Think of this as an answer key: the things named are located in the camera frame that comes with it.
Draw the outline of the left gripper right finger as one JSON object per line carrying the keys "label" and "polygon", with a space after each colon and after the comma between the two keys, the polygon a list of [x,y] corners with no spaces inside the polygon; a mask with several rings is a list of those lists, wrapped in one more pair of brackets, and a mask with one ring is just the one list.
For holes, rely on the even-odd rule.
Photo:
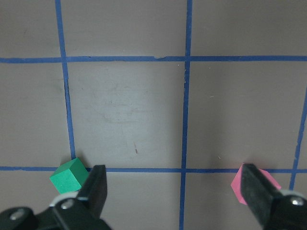
{"label": "left gripper right finger", "polygon": [[267,225],[274,203],[283,194],[252,163],[242,166],[240,192],[260,225]]}

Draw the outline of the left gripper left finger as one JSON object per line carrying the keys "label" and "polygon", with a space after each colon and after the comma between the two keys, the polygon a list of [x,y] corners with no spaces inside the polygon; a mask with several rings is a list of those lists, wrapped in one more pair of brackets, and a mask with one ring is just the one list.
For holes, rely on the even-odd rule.
{"label": "left gripper left finger", "polygon": [[105,165],[95,165],[92,168],[76,198],[95,218],[100,218],[107,198]]}

